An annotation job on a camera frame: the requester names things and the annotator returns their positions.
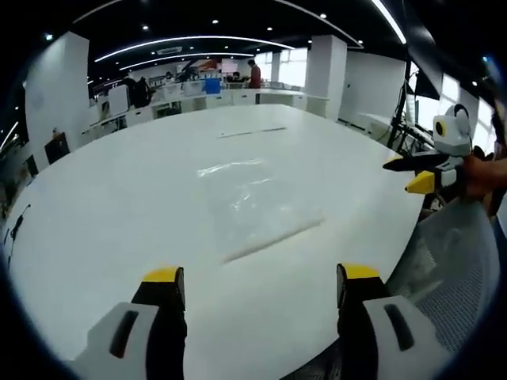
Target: white wall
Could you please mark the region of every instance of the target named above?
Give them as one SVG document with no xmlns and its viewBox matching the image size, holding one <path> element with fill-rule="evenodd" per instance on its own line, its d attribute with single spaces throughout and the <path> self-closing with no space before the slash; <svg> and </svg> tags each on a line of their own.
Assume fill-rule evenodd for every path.
<svg viewBox="0 0 507 380">
<path fill-rule="evenodd" d="M 349 51 L 340 119 L 354 122 L 359 113 L 392 117 L 405 77 L 405 62 Z"/>
<path fill-rule="evenodd" d="M 26 124 L 39 171 L 46 168 L 44 146 L 53 129 L 65 132 L 69 150 L 79 148 L 88 127 L 89 41 L 68 32 L 51 44 L 30 67 L 26 79 Z"/>
</svg>

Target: human hand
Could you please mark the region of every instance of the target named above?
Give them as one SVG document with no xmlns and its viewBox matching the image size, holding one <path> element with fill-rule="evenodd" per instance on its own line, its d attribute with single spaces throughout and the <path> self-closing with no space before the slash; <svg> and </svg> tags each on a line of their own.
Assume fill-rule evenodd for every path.
<svg viewBox="0 0 507 380">
<path fill-rule="evenodd" d="M 494 190 L 494 184 L 491 181 L 491 177 L 494 175 L 494 163 L 483 161 L 475 156 L 468 156 L 464 161 L 465 198 L 482 200 L 487 193 Z"/>
</svg>

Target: plastic sheet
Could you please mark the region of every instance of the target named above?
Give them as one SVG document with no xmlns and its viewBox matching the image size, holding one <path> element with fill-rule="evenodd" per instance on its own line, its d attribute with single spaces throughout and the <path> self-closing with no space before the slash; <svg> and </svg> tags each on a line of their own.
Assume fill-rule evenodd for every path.
<svg viewBox="0 0 507 380">
<path fill-rule="evenodd" d="M 260 158 L 212 166 L 197 176 L 207 189 L 223 262 L 255 253 L 324 220 L 311 199 L 277 177 Z"/>
</svg>

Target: white table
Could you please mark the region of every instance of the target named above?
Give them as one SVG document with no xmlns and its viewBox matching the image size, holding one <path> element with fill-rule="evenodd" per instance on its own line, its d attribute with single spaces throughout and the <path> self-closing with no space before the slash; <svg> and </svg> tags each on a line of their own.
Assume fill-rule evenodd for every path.
<svg viewBox="0 0 507 380">
<path fill-rule="evenodd" d="M 273 128 L 286 129 L 260 132 Z M 382 169 L 391 155 L 283 105 L 119 131 L 21 193 L 6 224 L 32 204 L 14 246 L 14 286 L 54 352 L 73 359 L 147 272 L 179 264 L 185 377 L 281 378 L 337 339 L 336 264 L 369 264 L 386 280 L 409 241 L 422 197 L 403 190 L 411 174 Z M 313 227 L 269 244 L 301 226 Z M 224 264 L 245 241 L 267 248 Z"/>
<path fill-rule="evenodd" d="M 361 124 L 363 124 L 361 127 L 367 128 L 371 139 L 383 143 L 384 145 L 387 144 L 387 141 L 391 136 L 391 132 L 389 131 L 389 128 L 391 127 L 391 118 L 381 115 L 373 115 L 371 113 L 360 113 L 359 121 Z M 430 134 L 419 131 L 415 127 L 411 127 L 410 129 L 415 135 L 419 136 L 419 139 L 425 142 L 425 146 L 428 150 L 431 150 L 433 148 L 433 139 Z M 393 146 L 398 146 L 400 141 L 401 137 L 398 137 L 394 141 Z M 414 137 L 407 135 L 405 137 L 405 141 L 409 146 L 414 141 Z"/>
</svg>

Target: black cable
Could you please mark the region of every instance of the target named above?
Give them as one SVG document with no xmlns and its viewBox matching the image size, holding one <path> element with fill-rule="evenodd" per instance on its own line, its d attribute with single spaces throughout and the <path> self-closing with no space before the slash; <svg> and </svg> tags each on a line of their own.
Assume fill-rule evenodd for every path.
<svg viewBox="0 0 507 380">
<path fill-rule="evenodd" d="M 25 209 L 23 210 L 23 212 L 21 212 L 21 215 L 19 215 L 17 217 L 17 220 L 16 220 L 16 224 L 14 224 L 14 228 L 12 231 L 10 231 L 10 237 L 12 238 L 12 241 L 13 241 L 13 244 L 10 246 L 10 256 L 9 258 L 7 259 L 7 270 L 10 269 L 10 260 L 12 259 L 13 257 L 13 250 L 14 250 L 14 242 L 16 241 L 16 237 L 17 237 L 17 232 L 19 231 L 19 227 L 21 227 L 21 224 L 23 223 L 23 215 L 25 214 L 25 212 L 31 207 L 32 205 L 29 203 Z"/>
</svg>

